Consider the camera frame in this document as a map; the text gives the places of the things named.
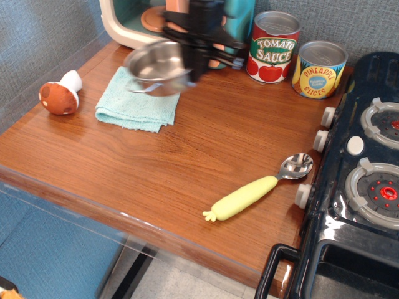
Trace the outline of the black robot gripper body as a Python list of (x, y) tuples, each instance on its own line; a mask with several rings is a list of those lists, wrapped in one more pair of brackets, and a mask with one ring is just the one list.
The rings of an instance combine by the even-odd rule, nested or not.
[(210, 60), (240, 69), (244, 59), (226, 52), (241, 50), (245, 44), (223, 28), (224, 1), (167, 1), (163, 13), (163, 35), (181, 45), (185, 65), (185, 47), (209, 50)]

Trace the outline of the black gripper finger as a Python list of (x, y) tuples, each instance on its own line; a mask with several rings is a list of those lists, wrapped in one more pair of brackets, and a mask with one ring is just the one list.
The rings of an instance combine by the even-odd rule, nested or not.
[(209, 67), (209, 50), (197, 47), (185, 47), (185, 68), (190, 70), (190, 81), (196, 83)]

